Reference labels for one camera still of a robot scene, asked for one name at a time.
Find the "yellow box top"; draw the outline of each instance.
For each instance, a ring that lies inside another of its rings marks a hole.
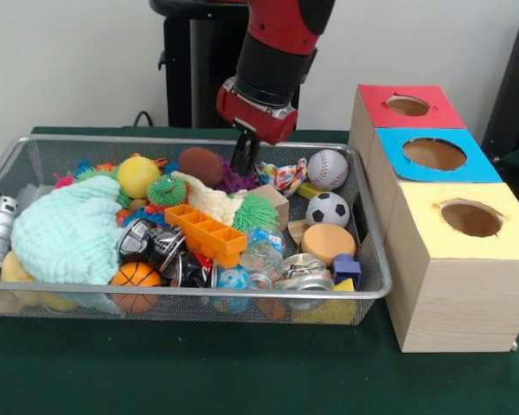
[[[519,201],[507,184],[403,182],[400,188],[431,258],[519,259]]]

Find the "black cable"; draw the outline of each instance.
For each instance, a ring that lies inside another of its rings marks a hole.
[[[150,116],[150,114],[146,111],[141,111],[138,113],[137,117],[135,118],[135,122],[132,123],[132,126],[133,127],[137,127],[138,126],[138,123],[140,122],[140,119],[145,116],[146,117],[146,120],[148,121],[148,125],[150,127],[153,127],[154,126],[154,123],[152,122],[152,117]]]

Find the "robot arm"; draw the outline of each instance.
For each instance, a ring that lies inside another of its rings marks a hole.
[[[260,142],[286,140],[298,119],[291,107],[335,0],[248,0],[250,21],[236,75],[217,96],[217,111],[242,131],[231,166],[250,170]]]

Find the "green fuzzy ball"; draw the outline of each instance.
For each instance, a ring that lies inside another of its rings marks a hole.
[[[267,225],[278,226],[276,221],[279,212],[265,197],[248,194],[244,197],[240,209],[234,214],[233,228],[249,233],[256,227]]]
[[[148,200],[162,207],[179,205],[187,197],[187,185],[178,177],[161,176],[148,188]]]

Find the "red box top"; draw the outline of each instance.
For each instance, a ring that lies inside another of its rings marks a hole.
[[[440,86],[358,88],[375,128],[465,128]]]

